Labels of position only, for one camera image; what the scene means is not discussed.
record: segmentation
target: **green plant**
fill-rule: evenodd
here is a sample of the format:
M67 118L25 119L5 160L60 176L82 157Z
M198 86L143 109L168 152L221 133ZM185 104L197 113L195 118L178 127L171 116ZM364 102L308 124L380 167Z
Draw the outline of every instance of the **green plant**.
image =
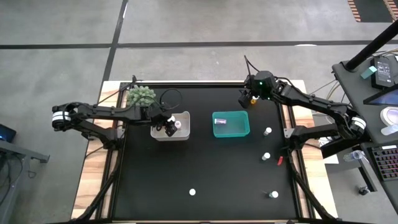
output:
M127 94L127 106L132 104L136 106L149 106L155 101L155 92L148 88L148 86L134 85Z

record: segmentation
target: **concrete floor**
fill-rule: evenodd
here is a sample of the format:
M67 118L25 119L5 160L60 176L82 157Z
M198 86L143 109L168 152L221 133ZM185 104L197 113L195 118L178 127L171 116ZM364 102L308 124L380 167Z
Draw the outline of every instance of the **concrete floor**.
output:
M111 43L121 2L0 0L0 44ZM389 25L355 22L345 0L130 1L124 18L120 43L370 40ZM334 63L363 47L118 49L109 79L130 80L134 74L145 80L242 80L247 55L258 68L305 80L313 91L333 79ZM70 218L87 141L76 131L53 132L50 110L70 101L94 103L108 54L109 49L0 50L0 123L17 130L16 144L51 154L48 164L33 163L37 177L26 180L12 223ZM338 90L333 99L342 95ZM355 171L330 175L339 217L395 223L397 214L381 188L372 196L353 192L362 181Z

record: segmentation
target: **white bottle cap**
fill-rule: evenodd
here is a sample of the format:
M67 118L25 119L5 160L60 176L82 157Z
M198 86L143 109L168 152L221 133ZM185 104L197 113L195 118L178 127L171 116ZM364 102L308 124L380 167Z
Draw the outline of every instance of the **white bottle cap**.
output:
M269 159L270 157L271 157L271 155L270 155L268 152L266 152L266 153L264 153L264 155L261 157L261 159L262 159L263 161L265 161L265 160Z
M178 128L178 129L181 128L181 122L180 122L180 121L176 121L176 122L174 123L174 125L175 125L175 127Z
M196 191L195 189L189 190L189 194L190 194L191 196L194 196L196 193L197 193L197 191Z
M279 194L278 194L278 192L273 191L273 192L271 192L271 193L269 194L269 196L272 197L272 198L277 198L277 197L279 196Z
M264 131L264 136L267 136L271 132L272 132L271 128L266 128L266 131Z

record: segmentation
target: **black tabletop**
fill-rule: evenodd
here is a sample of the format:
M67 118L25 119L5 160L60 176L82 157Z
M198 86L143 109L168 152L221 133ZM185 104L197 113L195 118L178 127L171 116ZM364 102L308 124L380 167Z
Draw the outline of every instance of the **black tabletop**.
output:
M159 96L165 89L157 88ZM181 88L174 113L191 116L189 140L158 142L150 127L129 126L116 195L115 220L277 220L297 218L288 163L277 165L284 144L275 103L247 110L251 132L215 138L211 115L239 111L238 88ZM164 101L178 99L164 97ZM267 127L272 133L267 137ZM269 152L271 158L262 161ZM189 194L190 189L196 195ZM278 198L267 198L276 190Z
M398 71L398 63L395 57L388 58L391 61L391 70ZM370 60L367 60L358 66L355 72L347 72L340 63L332 66L332 68L354 109L365 119L366 131L372 141L378 144L393 142L398 139L398 133L384 136L380 132L382 128L386 127L381 121L380 112L387 106L363 104L364 99L380 92L380 90L372 88L370 78L365 80L361 78L361 74L370 66Z

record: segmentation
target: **red object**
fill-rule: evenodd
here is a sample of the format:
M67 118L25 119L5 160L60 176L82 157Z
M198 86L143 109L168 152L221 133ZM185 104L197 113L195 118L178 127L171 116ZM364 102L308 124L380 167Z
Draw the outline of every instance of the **red object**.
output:
M280 166L282 164L282 162L284 161L284 157L280 156L279 160L278 160L278 166Z

